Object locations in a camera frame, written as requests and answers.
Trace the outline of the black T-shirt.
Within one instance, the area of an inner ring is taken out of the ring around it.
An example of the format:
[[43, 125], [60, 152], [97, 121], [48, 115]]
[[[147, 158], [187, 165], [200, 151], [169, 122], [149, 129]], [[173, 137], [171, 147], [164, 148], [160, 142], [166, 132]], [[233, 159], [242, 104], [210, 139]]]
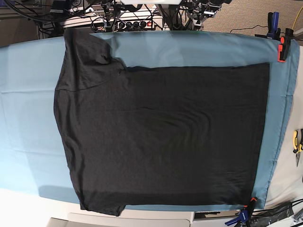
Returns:
[[249, 205], [268, 63], [126, 68], [105, 41], [64, 33], [53, 110], [83, 210]]

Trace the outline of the white power strip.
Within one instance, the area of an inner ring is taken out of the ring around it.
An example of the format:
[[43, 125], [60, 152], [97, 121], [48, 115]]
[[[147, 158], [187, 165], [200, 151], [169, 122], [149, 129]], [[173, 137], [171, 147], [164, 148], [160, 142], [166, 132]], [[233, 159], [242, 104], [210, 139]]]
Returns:
[[155, 20], [151, 18], [147, 20], [121, 20], [118, 19], [113, 25], [103, 28], [104, 31], [107, 32], [132, 32], [132, 31], [161, 31], [163, 27], [161, 27], [162, 20], [157, 23]]

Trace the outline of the blue table cloth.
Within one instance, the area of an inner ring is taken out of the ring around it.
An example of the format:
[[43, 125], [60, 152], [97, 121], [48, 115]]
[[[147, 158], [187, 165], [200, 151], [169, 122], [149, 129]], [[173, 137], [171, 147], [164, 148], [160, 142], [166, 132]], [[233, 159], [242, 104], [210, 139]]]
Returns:
[[[246, 66], [270, 63], [267, 115], [253, 195], [265, 206], [282, 142], [292, 140], [288, 123], [302, 95], [301, 48], [292, 41], [286, 62], [277, 61], [279, 42], [211, 32], [99, 33], [127, 67]], [[53, 114], [54, 89], [65, 52], [62, 37], [13, 44], [0, 50], [0, 186], [40, 197], [78, 203]]]

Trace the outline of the white box bottom edge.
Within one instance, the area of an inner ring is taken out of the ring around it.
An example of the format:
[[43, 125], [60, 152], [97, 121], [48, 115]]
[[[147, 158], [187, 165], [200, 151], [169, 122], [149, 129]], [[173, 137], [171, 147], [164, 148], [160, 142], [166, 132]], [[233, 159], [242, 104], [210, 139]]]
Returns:
[[69, 213], [68, 219], [50, 218], [48, 227], [189, 227], [187, 219], [137, 219]]

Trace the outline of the orange blue clamp bottom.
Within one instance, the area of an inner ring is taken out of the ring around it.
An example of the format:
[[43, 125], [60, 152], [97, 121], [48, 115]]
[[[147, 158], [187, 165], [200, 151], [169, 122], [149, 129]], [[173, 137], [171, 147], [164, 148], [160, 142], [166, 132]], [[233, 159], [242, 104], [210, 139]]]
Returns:
[[257, 197], [252, 197], [250, 199], [250, 204], [244, 209], [241, 209], [236, 218], [225, 222], [225, 225], [228, 227], [231, 227], [232, 225], [234, 225], [235, 227], [250, 227], [250, 220], [257, 201]]

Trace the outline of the blue black clamp top right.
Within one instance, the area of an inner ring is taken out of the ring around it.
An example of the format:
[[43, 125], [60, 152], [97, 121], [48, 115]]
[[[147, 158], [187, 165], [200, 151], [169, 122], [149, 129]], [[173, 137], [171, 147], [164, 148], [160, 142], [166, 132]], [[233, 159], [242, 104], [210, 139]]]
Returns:
[[279, 13], [269, 12], [267, 16], [268, 33], [267, 38], [280, 40], [281, 29], [278, 27]]

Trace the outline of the orange black clamp top right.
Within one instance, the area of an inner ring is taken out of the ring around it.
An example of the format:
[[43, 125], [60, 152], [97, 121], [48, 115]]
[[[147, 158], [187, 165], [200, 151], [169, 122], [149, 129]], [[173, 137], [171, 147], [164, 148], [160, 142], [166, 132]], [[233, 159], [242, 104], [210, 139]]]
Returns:
[[280, 44], [278, 45], [277, 61], [285, 62], [290, 50], [291, 40], [293, 38], [294, 31], [290, 28], [285, 29], [285, 35], [280, 38]]

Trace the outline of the black bag bottom right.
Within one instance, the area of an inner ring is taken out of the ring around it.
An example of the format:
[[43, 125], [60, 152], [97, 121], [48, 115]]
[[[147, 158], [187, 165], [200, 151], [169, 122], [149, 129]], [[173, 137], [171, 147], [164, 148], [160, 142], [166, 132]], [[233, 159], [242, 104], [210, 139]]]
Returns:
[[273, 223], [291, 217], [294, 214], [293, 204], [291, 202], [284, 203], [274, 209], [253, 214], [247, 227], [267, 227]]

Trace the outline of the yellow handled pliers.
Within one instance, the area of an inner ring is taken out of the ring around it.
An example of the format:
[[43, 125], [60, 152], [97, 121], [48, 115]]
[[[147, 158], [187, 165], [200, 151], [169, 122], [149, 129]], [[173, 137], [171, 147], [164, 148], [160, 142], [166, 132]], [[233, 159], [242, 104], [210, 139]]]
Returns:
[[300, 129], [301, 139], [298, 140], [299, 131], [294, 130], [293, 132], [293, 153], [295, 154], [296, 167], [299, 165], [301, 152], [303, 151], [303, 130]]

